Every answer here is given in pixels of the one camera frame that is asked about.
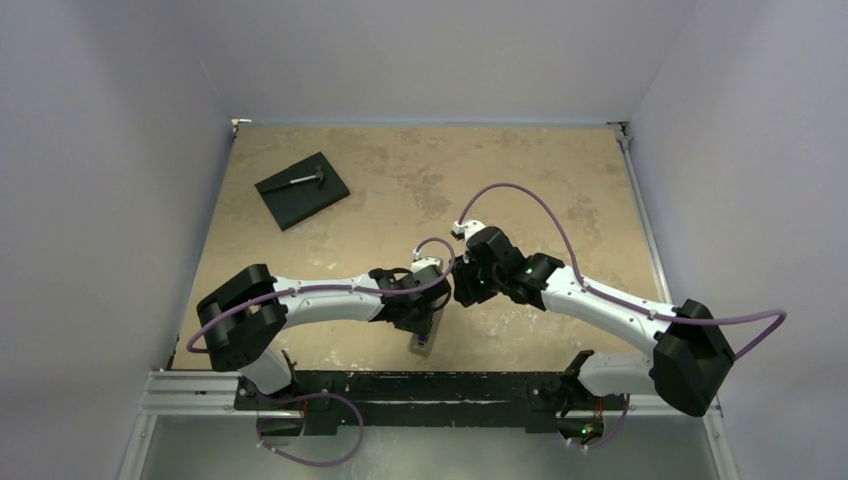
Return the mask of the grey remote control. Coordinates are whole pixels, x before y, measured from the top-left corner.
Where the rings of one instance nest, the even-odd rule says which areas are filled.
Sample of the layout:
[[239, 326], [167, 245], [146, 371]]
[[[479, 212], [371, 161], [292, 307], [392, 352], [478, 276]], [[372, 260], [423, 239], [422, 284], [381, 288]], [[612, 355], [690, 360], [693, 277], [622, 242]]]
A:
[[421, 357], [429, 357], [435, 344], [436, 334], [441, 324], [443, 310], [432, 315], [432, 323], [426, 334], [413, 334], [408, 344], [408, 351]]

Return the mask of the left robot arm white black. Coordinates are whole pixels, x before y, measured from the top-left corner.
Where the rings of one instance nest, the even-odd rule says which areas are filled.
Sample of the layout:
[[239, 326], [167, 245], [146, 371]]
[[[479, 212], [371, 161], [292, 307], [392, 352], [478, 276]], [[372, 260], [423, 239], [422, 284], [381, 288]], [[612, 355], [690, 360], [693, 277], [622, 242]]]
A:
[[288, 355], [272, 345], [282, 330], [353, 320], [426, 335], [450, 293], [435, 259], [319, 281], [275, 277], [254, 264], [197, 304], [200, 329], [186, 349], [207, 354], [216, 372], [240, 373], [272, 408], [284, 409], [297, 399], [298, 382]]

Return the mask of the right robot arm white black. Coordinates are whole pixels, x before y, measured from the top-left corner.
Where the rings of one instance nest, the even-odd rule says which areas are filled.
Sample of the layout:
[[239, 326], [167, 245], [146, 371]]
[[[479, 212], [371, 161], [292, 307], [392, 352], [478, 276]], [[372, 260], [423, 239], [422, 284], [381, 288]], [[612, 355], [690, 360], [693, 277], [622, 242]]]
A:
[[465, 245], [453, 268], [454, 299], [462, 306], [502, 295], [584, 321], [634, 347], [629, 354], [580, 352], [561, 381], [566, 406], [584, 407], [607, 395], [653, 395], [701, 417], [712, 405], [736, 355], [705, 305], [675, 306], [580, 281], [562, 260], [525, 256], [501, 229], [476, 220], [455, 223], [451, 234]]

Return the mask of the black square tray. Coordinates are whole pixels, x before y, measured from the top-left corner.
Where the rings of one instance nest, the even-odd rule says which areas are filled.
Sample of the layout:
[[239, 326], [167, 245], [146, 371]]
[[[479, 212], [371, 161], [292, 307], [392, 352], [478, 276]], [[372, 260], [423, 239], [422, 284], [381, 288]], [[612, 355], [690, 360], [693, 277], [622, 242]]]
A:
[[[325, 172], [321, 187], [314, 182], [286, 189], [261, 193], [260, 189], [277, 180], [290, 180], [311, 175], [321, 165]], [[317, 152], [270, 177], [259, 181], [255, 188], [281, 231], [285, 231], [321, 210], [345, 199], [350, 190], [322, 152]]]

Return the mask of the small metal hammer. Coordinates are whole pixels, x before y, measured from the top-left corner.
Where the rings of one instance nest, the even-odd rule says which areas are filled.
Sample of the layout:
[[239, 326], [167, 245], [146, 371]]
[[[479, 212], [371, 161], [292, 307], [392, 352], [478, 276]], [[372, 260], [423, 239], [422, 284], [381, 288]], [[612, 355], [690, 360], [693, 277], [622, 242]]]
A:
[[325, 172], [323, 170], [323, 167], [321, 165], [318, 165], [318, 166], [315, 167], [315, 171], [311, 175], [302, 176], [302, 177], [298, 177], [298, 178], [294, 178], [294, 179], [290, 179], [290, 180], [277, 180], [272, 184], [264, 186], [262, 189], [260, 189], [260, 192], [261, 193], [270, 193], [270, 192], [286, 189], [286, 188], [289, 188], [289, 187], [292, 187], [292, 186], [295, 186], [295, 185], [299, 185], [299, 184], [303, 184], [303, 183], [310, 183], [310, 182], [314, 182], [318, 185], [318, 187], [321, 187], [324, 183], [324, 179], [325, 179]]

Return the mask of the aluminium frame rail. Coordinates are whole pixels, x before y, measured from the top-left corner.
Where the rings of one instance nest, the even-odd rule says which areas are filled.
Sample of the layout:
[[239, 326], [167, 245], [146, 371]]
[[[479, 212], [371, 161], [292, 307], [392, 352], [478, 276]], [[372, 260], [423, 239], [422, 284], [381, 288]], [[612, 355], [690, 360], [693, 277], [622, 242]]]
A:
[[151, 371], [146, 380], [117, 479], [140, 479], [160, 417], [234, 412], [238, 375], [213, 371]]

